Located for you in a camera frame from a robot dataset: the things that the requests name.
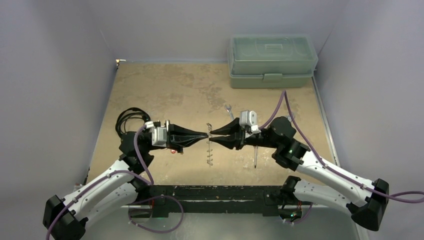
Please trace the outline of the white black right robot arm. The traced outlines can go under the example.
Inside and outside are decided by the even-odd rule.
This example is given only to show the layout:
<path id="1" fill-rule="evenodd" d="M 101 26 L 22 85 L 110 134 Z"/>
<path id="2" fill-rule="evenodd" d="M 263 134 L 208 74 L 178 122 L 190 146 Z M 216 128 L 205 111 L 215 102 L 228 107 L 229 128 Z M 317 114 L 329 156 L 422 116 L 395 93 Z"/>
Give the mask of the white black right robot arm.
<path id="1" fill-rule="evenodd" d="M 389 193 L 389 183 L 381 178 L 363 178 L 325 159 L 318 160 L 311 147 L 294 138 L 296 130 L 286 117 L 275 118 L 264 129 L 242 126 L 235 118 L 210 133 L 212 142 L 230 150 L 240 150 L 246 145 L 273 148 L 275 152 L 271 157 L 278 165 L 324 184 L 314 186 L 305 180 L 287 180 L 289 185 L 280 191 L 284 202 L 292 204 L 300 200 L 325 205 L 349 214 L 356 224 L 367 230 L 380 229 L 389 203 L 383 196 Z"/>

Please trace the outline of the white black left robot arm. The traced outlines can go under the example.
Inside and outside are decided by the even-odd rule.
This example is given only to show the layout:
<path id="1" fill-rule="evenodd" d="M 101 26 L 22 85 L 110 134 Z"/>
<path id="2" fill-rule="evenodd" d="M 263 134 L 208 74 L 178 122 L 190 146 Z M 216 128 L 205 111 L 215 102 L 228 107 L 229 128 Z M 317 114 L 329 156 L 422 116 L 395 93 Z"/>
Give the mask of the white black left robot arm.
<path id="1" fill-rule="evenodd" d="M 149 199 L 147 188 L 155 184 L 149 165 L 153 150 L 184 148 L 208 138 L 205 132 L 176 124 L 148 121 L 137 131 L 121 136 L 121 156 L 103 173 L 74 192 L 46 202 L 42 223 L 46 239 L 79 240 L 89 224 L 124 205 L 142 205 Z"/>

